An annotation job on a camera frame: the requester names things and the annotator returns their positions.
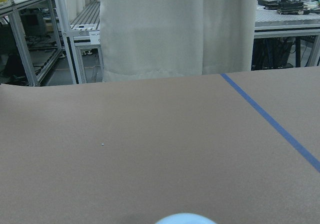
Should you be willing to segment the aluminium frame rack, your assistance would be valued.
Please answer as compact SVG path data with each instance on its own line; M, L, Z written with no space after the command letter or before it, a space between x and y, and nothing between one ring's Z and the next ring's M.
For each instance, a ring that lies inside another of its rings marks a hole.
M0 0L0 81L39 86L59 60L74 84L103 80L100 0Z

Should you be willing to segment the metal workbench table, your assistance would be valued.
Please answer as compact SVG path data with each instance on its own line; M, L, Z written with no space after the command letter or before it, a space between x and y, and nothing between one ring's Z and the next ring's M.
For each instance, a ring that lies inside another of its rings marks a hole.
M256 9L251 70L320 65L318 10L299 15Z

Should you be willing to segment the light blue call bell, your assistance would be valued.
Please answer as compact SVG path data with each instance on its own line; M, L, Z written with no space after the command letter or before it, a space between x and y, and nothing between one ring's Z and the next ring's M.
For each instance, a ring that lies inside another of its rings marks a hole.
M164 217L156 224L216 224L216 222L197 214L179 213Z

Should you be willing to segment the beige curtain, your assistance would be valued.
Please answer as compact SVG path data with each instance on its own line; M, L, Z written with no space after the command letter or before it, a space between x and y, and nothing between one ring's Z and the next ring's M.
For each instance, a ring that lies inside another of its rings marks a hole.
M101 0L104 81L251 69L256 0Z

